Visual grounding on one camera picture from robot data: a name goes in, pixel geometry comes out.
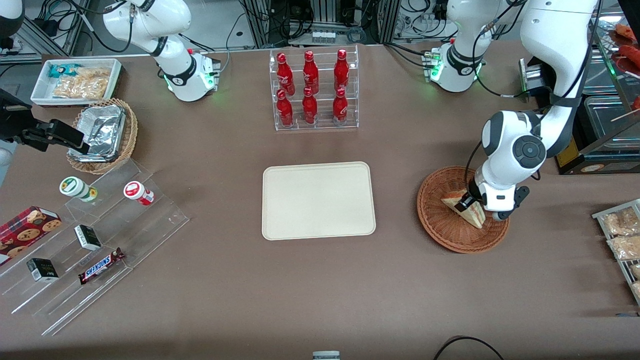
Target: wicker basket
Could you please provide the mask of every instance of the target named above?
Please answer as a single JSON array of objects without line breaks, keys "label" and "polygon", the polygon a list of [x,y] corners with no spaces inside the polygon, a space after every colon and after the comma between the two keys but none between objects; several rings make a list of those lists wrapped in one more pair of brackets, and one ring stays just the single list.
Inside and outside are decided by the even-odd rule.
[{"label": "wicker basket", "polygon": [[[105,172],[109,171],[111,168],[115,167],[121,161],[124,161],[131,157],[131,153],[133,153],[133,149],[136,146],[136,136],[138,135],[138,120],[136,119],[136,114],[131,111],[129,105],[126,102],[119,99],[109,99],[101,102],[96,102],[95,104],[91,104],[91,107],[97,106],[107,106],[107,105],[118,105],[122,107],[127,112],[127,118],[125,119],[125,128],[122,133],[122,140],[120,141],[120,155],[115,161],[111,163],[81,163],[80,161],[75,161],[67,155],[67,160],[73,166],[74,169],[82,172],[90,172],[95,175],[102,175]],[[78,125],[78,121],[80,120],[80,114],[76,116],[76,121],[74,121],[74,127]]]},{"label": "wicker basket", "polygon": [[[474,174],[469,169],[468,178]],[[440,201],[446,193],[465,188],[464,175],[464,167],[445,167],[427,176],[418,191],[418,216],[427,233],[439,244],[456,252],[475,254],[504,239],[509,219],[496,221],[485,211],[483,228],[477,229]]]}]

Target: red label bottle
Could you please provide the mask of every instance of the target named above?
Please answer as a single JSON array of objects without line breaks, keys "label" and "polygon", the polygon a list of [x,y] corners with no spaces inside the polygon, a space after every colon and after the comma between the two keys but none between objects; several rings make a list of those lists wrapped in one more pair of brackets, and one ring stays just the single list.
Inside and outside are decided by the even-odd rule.
[{"label": "red label bottle", "polygon": [[314,95],[317,94],[320,91],[320,79],[313,51],[305,51],[305,67],[302,69],[302,73],[305,77],[305,86],[310,87]]},{"label": "red label bottle", "polygon": [[305,122],[309,125],[316,123],[318,115],[318,103],[314,92],[309,86],[305,88],[305,98],[302,100],[302,108],[305,111]]},{"label": "red label bottle", "polygon": [[340,87],[335,91],[333,100],[333,123],[336,126],[343,126],[347,122],[347,107],[349,102],[344,97],[344,88]]},{"label": "red label bottle", "polygon": [[291,103],[287,99],[287,94],[284,90],[278,89],[276,93],[278,96],[278,102],[276,103],[276,108],[278,108],[278,116],[280,116],[280,121],[282,122],[282,126],[284,127],[292,127],[293,126],[293,108],[291,107]]},{"label": "red label bottle", "polygon": [[276,59],[278,60],[278,82],[280,87],[287,92],[288,96],[293,96],[296,93],[296,87],[293,85],[293,71],[287,64],[287,57],[283,53],[278,53]]},{"label": "red label bottle", "polygon": [[346,88],[349,84],[349,64],[347,63],[347,51],[345,49],[338,50],[338,61],[335,62],[333,68],[333,87]]}]

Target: clear acrylic display stand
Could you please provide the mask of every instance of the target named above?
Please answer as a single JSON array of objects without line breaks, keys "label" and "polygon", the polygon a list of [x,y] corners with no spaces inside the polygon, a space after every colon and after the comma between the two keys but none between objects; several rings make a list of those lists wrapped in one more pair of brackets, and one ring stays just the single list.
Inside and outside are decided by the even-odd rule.
[{"label": "clear acrylic display stand", "polygon": [[[139,181],[153,191],[149,206],[126,199],[129,181]],[[20,259],[0,268],[3,301],[17,311],[28,311],[43,325],[42,335],[54,335],[189,221],[175,203],[151,180],[151,174],[129,159],[93,184],[98,197],[92,202],[68,201],[57,214],[63,225],[48,239],[24,251]],[[102,247],[89,251],[80,246],[74,227],[91,226]],[[120,247],[124,259],[81,285],[78,275]],[[36,282],[27,268],[31,258],[50,259],[58,276],[52,283]]]},{"label": "clear acrylic display stand", "polygon": [[[302,74],[302,68],[305,66],[305,50],[306,49],[278,49],[271,50],[269,58],[269,76],[271,79],[271,100],[273,102],[273,118],[275,120],[276,130],[314,130],[314,129],[340,129],[343,127],[358,127],[359,119],[359,103],[360,97],[358,82],[358,48],[356,46],[342,47],[314,47],[314,59],[318,66],[320,87],[318,94],[315,95],[318,103],[318,119],[314,125],[307,124],[304,120],[304,112],[302,110],[302,99],[304,98],[303,89],[305,82]],[[346,123],[342,126],[336,126],[333,123],[333,100],[335,99],[335,89],[333,87],[333,68],[337,60],[339,49],[347,51],[347,62],[349,63],[349,85],[346,88],[345,97],[349,101],[347,107]],[[278,98],[276,91],[280,88],[278,83],[278,62],[276,55],[284,53],[287,55],[287,63],[293,71],[293,83],[296,87],[296,93],[289,97],[291,106],[293,107],[293,126],[284,127],[278,116],[278,108],[276,103]]]}]

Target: packaged snack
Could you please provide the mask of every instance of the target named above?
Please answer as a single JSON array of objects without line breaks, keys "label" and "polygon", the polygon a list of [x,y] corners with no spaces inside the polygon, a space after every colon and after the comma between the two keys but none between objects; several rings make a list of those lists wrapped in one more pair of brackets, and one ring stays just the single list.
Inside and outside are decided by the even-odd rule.
[{"label": "packaged snack", "polygon": [[626,208],[615,213],[606,214],[602,217],[602,222],[609,234],[635,235],[640,233],[640,220],[633,208]]},{"label": "packaged snack", "polygon": [[111,70],[79,67],[76,74],[61,75],[53,90],[54,97],[100,100],[104,97]]},{"label": "packaged snack", "polygon": [[640,259],[640,236],[618,236],[607,243],[619,260]]},{"label": "packaged snack", "polygon": [[640,280],[640,264],[632,265],[631,274],[636,278],[636,280]]}]

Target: cookie box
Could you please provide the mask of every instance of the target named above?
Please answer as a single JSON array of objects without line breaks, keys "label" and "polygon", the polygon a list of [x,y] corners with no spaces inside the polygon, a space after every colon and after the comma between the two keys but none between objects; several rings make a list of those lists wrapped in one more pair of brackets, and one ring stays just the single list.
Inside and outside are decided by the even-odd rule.
[{"label": "cookie box", "polygon": [[0,226],[0,266],[61,224],[58,214],[31,206]]}]

